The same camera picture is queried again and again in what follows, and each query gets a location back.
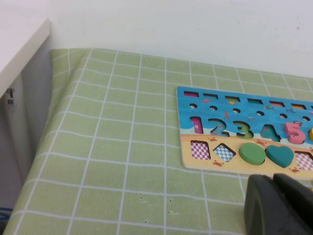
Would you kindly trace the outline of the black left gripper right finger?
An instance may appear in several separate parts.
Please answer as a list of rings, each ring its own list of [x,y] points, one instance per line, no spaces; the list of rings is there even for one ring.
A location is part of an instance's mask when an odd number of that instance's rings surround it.
[[[313,192],[292,177],[276,173],[274,183],[289,205],[309,228],[313,227]]]

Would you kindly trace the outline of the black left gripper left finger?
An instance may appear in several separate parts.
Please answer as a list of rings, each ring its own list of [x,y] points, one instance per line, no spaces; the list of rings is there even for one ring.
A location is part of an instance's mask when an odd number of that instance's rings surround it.
[[[248,235],[311,235],[313,228],[305,225],[274,183],[273,177],[250,175],[244,207]]]

